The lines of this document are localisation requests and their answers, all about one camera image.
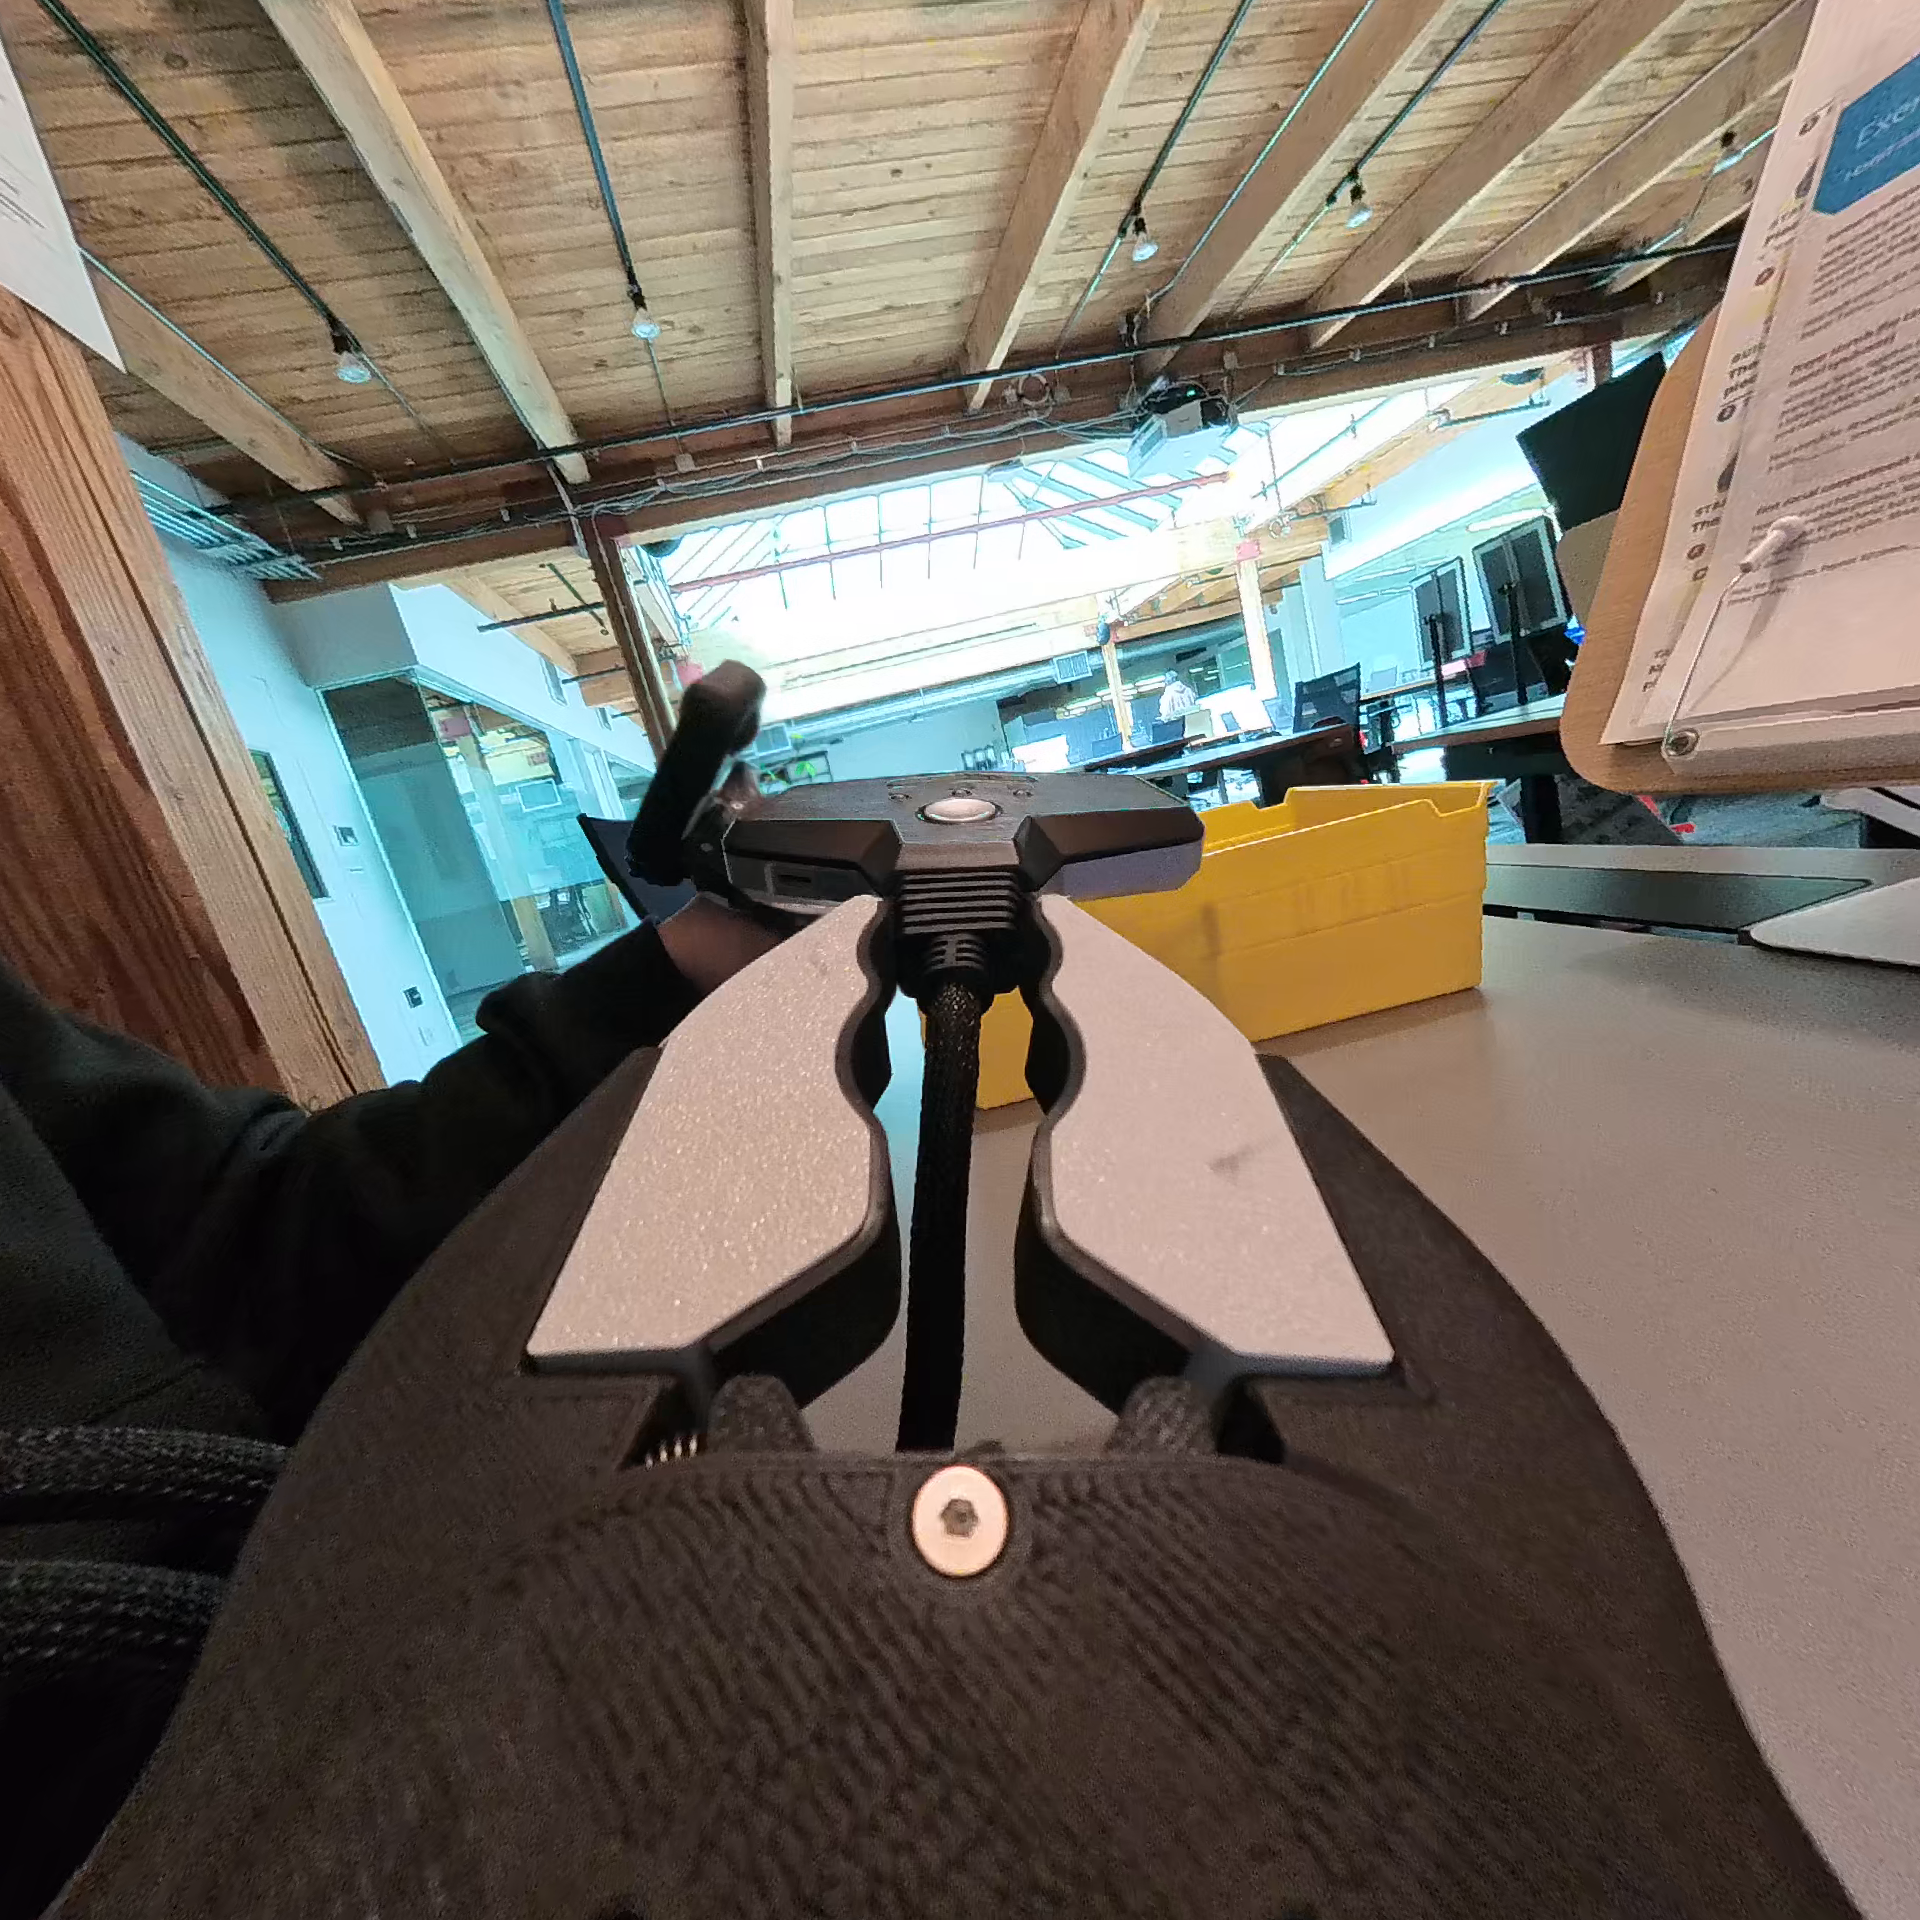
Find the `wooden document stand white base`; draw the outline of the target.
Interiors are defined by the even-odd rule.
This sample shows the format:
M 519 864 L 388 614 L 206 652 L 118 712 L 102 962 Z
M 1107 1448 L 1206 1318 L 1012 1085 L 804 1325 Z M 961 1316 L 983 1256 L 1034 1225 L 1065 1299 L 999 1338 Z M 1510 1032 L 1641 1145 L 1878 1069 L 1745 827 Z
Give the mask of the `wooden document stand white base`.
M 1652 401 L 1560 736 L 1601 788 L 1812 793 L 1916 840 L 1916 5 L 1816 5 L 1724 296 Z

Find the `grey desk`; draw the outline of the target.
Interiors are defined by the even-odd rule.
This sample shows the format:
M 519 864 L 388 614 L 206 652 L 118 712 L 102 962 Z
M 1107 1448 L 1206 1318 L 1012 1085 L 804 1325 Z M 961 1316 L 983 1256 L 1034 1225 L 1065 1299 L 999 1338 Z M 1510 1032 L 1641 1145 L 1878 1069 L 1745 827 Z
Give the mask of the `grey desk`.
M 1754 1734 L 1916 1915 L 1916 973 L 1494 920 L 1481 985 L 1265 1045 L 1514 1282 Z

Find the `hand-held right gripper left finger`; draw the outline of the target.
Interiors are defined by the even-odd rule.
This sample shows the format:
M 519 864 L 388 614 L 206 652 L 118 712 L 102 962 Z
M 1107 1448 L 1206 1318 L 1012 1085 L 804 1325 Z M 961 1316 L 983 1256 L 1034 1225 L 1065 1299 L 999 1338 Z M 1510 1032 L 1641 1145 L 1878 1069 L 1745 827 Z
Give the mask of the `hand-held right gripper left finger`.
M 535 1318 L 554 1377 L 666 1377 L 691 1404 L 771 1377 L 814 1404 L 896 1325 L 884 901 L 731 977 L 663 1045 Z

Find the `person's torso black hoodie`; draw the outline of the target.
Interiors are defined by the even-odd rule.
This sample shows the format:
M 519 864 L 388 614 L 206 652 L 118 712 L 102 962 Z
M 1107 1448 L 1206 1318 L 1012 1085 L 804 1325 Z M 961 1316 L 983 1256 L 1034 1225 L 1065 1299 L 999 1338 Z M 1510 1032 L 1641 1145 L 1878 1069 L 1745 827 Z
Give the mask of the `person's torso black hoodie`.
M 15 973 L 2 989 L 6 1432 L 183 1429 L 257 1438 L 260 1416 L 211 1364 L 216 1278 L 244 1252 L 305 1116 L 208 1089 L 75 1020 Z M 113 1822 L 172 1717 L 203 1628 L 6 1678 L 6 1915 L 40 1915 Z

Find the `black tilted panel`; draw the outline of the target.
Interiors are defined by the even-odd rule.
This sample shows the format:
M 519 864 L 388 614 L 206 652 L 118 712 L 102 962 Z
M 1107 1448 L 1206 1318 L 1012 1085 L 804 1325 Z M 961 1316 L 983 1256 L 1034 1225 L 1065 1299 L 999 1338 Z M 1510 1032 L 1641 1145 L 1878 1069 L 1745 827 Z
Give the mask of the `black tilted panel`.
M 1664 377 L 1666 362 L 1652 353 L 1519 432 L 1520 452 L 1564 534 L 1620 509 Z

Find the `white paper sheet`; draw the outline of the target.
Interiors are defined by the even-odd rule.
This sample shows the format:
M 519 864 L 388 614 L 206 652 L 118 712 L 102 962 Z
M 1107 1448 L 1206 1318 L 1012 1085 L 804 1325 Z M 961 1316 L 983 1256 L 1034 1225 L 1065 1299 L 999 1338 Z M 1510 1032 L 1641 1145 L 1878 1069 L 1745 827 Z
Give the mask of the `white paper sheet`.
M 2 54 L 2 285 L 124 371 L 11 59 Z

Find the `wooden table black legs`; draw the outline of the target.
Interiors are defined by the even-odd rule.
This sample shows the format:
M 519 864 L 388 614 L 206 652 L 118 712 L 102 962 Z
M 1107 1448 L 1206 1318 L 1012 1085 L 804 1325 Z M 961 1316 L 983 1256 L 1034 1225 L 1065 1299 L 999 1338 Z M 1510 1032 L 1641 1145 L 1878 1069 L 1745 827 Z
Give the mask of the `wooden table black legs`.
M 1367 754 L 1361 733 L 1350 724 L 1311 726 L 1296 733 L 1234 736 L 1198 748 L 1148 748 L 1092 758 L 1074 768 L 1082 776 L 1144 778 L 1174 790 L 1185 781 L 1218 785 L 1231 772 L 1258 781 L 1263 806 L 1282 804 L 1296 786 L 1367 785 Z
M 1520 830 L 1531 845 L 1562 845 L 1567 840 L 1560 781 L 1574 772 L 1562 744 L 1564 694 L 1552 694 L 1511 712 L 1443 726 L 1431 736 L 1395 744 L 1398 770 L 1411 761 L 1433 761 L 1447 781 L 1514 785 L 1511 801 Z

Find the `person's left forearm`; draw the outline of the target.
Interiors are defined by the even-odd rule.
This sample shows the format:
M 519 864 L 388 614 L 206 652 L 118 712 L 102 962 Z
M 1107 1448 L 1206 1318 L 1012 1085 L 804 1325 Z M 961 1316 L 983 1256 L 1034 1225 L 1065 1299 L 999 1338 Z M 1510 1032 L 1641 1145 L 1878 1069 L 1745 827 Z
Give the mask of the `person's left forearm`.
M 560 973 L 482 1004 L 480 1041 L 422 1082 L 288 1137 L 257 1192 L 251 1394 L 292 1438 L 418 1266 L 636 1052 L 782 941 L 698 897 Z

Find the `wooden door frame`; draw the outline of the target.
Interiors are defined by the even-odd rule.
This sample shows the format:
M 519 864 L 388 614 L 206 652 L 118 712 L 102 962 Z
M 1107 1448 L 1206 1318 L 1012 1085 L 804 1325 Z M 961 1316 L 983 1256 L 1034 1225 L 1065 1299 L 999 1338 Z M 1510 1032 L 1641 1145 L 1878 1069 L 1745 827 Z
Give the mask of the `wooden door frame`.
M 218 1085 L 385 1083 L 81 347 L 2 296 L 6 958 Z

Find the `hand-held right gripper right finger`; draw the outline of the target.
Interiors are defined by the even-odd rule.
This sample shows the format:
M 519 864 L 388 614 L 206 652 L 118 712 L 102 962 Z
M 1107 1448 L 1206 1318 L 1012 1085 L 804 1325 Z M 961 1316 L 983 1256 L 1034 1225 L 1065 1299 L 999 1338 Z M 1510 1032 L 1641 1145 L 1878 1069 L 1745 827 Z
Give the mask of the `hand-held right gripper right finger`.
M 1194 985 L 1084 906 L 1035 908 L 1018 1225 L 1030 1344 L 1104 1409 L 1156 1378 L 1374 1384 L 1395 1344 L 1265 1062 Z

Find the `ceiling projector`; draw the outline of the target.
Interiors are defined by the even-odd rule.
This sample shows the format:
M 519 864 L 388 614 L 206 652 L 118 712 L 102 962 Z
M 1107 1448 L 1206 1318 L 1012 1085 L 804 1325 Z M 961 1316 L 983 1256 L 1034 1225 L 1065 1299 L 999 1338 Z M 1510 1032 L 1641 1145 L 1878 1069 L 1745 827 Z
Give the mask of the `ceiling projector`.
M 1196 477 L 1231 458 L 1239 425 L 1233 398 L 1201 382 L 1178 382 L 1144 401 L 1126 461 L 1134 482 Z

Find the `yellow bin with divider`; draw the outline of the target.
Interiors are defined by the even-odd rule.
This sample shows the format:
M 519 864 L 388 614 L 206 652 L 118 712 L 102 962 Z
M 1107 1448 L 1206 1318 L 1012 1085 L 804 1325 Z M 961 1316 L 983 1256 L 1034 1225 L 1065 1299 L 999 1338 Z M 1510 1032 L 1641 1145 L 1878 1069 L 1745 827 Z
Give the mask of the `yellow bin with divider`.
M 1495 781 L 1294 786 L 1202 812 L 1201 873 L 1089 901 L 1249 1042 L 1481 985 Z

